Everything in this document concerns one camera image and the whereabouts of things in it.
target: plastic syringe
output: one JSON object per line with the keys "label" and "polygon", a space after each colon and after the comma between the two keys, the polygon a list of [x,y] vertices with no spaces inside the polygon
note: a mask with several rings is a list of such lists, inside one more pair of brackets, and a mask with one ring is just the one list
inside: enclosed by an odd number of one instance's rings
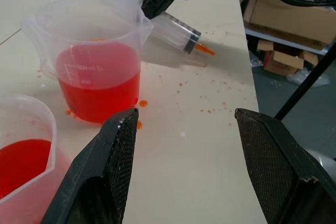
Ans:
{"label": "plastic syringe", "polygon": [[[128,0],[131,4],[141,6],[143,0]],[[163,12],[161,15],[151,19],[153,30],[151,35],[158,38],[172,47],[188,54],[195,48],[209,55],[214,55],[214,52],[209,50],[204,45],[198,43],[201,32],[183,23],[172,15]]]}

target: orange liquid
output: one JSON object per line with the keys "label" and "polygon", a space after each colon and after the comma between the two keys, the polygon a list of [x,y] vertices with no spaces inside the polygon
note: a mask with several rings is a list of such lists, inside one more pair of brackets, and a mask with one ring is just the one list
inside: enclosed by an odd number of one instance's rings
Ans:
{"label": "orange liquid", "polygon": [[83,120],[103,123],[138,102],[140,60],[125,44],[72,46],[58,57],[56,70],[70,110]]}
{"label": "orange liquid", "polygon": [[70,110],[89,122],[103,123],[111,115],[130,109],[139,98],[140,73],[109,89],[83,89],[58,81]]}
{"label": "orange liquid", "polygon": [[51,142],[29,139],[0,150],[0,199],[45,171]]}

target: measuring cup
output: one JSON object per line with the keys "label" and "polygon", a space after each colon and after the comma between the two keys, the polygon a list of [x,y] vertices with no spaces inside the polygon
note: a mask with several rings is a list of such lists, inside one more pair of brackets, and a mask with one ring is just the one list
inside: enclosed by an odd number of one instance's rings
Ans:
{"label": "measuring cup", "polygon": [[96,123],[137,103],[151,30],[133,0],[54,0],[22,22],[42,72],[58,80],[76,116]]}
{"label": "measuring cup", "polygon": [[25,95],[0,97],[0,223],[40,223],[68,167],[49,108]]}

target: gray floor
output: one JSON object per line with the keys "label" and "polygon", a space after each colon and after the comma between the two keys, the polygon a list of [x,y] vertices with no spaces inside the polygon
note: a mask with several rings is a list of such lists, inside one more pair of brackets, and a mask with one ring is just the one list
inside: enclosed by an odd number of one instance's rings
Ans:
{"label": "gray floor", "polygon": [[[325,72],[331,83],[311,88],[283,119],[283,123],[304,148],[336,157],[336,62]],[[259,110],[275,116],[297,85],[285,77],[253,68]]]}

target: syringe tip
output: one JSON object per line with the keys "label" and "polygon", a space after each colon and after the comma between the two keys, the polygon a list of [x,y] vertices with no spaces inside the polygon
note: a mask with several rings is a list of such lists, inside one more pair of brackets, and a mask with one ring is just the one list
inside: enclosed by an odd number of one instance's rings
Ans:
{"label": "syringe tip", "polygon": [[211,51],[206,46],[204,46],[204,45],[202,45],[200,43],[196,44],[195,49],[197,49],[199,51],[202,51],[202,52],[204,52],[204,53],[206,53],[208,55],[215,56],[215,52]]}

